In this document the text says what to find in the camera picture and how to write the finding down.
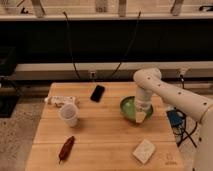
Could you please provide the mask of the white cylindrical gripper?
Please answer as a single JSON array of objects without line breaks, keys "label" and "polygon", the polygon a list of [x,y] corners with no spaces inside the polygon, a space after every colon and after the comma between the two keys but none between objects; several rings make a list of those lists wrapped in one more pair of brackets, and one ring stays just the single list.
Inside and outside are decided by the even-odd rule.
[{"label": "white cylindrical gripper", "polygon": [[153,92],[150,90],[145,90],[143,88],[137,87],[136,88],[136,95],[134,104],[137,111],[144,111],[144,112],[137,112],[135,114],[135,120],[137,123],[142,123],[146,118],[146,113],[151,108],[151,97]]}]

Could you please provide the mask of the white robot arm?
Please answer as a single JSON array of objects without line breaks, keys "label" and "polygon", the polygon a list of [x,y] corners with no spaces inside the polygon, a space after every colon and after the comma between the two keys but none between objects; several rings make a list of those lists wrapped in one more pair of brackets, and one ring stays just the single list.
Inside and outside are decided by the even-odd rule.
[{"label": "white robot arm", "polygon": [[135,108],[147,113],[155,93],[201,125],[193,171],[213,171],[213,100],[161,80],[158,68],[141,69],[134,73]]}]

